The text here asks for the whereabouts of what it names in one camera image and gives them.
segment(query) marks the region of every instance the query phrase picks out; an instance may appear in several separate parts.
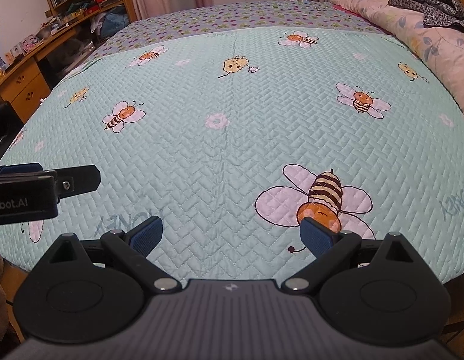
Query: blue gripper pad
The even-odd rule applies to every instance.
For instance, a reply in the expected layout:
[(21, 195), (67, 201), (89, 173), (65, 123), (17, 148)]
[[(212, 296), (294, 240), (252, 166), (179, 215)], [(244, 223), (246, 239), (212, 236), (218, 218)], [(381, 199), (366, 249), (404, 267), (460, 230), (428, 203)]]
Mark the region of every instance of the blue gripper pad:
[(10, 173), (32, 173), (43, 171), (41, 164), (22, 163), (20, 165), (9, 165), (0, 167), (0, 175), (8, 175)]
[(161, 241), (162, 234), (162, 220), (158, 216), (151, 216), (127, 232), (124, 240), (132, 249), (147, 257)]
[(312, 218), (300, 222), (300, 238), (315, 257), (326, 253), (338, 241), (338, 234), (330, 231)]

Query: wooden desk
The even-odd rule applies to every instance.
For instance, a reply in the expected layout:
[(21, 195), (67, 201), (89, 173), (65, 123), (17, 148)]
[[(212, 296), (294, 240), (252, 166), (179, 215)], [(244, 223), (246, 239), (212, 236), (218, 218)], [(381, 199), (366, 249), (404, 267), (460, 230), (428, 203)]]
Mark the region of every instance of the wooden desk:
[(11, 103), (17, 115), (26, 123), (37, 110), (41, 99), (45, 99), (51, 92), (37, 62), (44, 59), (66, 40), (79, 33), (78, 25), (97, 15), (96, 11), (87, 15), (60, 32), (54, 34), (44, 43), (36, 47), (29, 54), (11, 68), (0, 80), (0, 96)]

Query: crumpled fabric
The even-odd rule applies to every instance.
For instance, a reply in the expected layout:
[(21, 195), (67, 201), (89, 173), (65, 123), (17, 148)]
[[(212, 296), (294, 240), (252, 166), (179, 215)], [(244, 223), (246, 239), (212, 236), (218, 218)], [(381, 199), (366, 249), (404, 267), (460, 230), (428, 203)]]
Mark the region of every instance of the crumpled fabric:
[(388, 3), (422, 12), (425, 27), (451, 27), (464, 32), (464, 6), (459, 0), (389, 0)]

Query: patterned bedsheet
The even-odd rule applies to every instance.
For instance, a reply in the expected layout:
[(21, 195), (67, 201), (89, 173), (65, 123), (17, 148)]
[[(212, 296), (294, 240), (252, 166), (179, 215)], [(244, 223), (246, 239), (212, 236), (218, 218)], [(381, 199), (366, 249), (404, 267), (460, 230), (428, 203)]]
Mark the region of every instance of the patterned bedsheet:
[(25, 269), (61, 233), (157, 215), (148, 258), (177, 279), (281, 283), (314, 259), (298, 229), (311, 216), (363, 238), (400, 231), (440, 280), (464, 272), (464, 117), (389, 35), (269, 26), (96, 58), (1, 160), (33, 162), (93, 163), (102, 182), (57, 218), (1, 229)]
[(156, 42), (240, 28), (295, 26), (384, 33), (338, 5), (307, 0), (216, 5), (135, 21), (97, 49), (89, 60)]

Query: wooden bed frame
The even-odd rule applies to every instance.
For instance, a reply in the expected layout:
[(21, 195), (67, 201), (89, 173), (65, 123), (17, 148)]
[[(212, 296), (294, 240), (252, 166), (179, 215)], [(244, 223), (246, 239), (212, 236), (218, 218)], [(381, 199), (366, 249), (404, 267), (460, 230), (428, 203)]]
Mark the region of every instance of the wooden bed frame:
[[(27, 272), (6, 262), (4, 274), (0, 279), (9, 303), (8, 311), (10, 322), (18, 333), (21, 341), (23, 341), (24, 338), (20, 333), (10, 304), (12, 304), (14, 295), (26, 276)], [(464, 274), (446, 283), (445, 288), (448, 290), (452, 299), (452, 310), (447, 326), (442, 332), (441, 340), (444, 343), (450, 340), (447, 346), (455, 354), (464, 359)]]

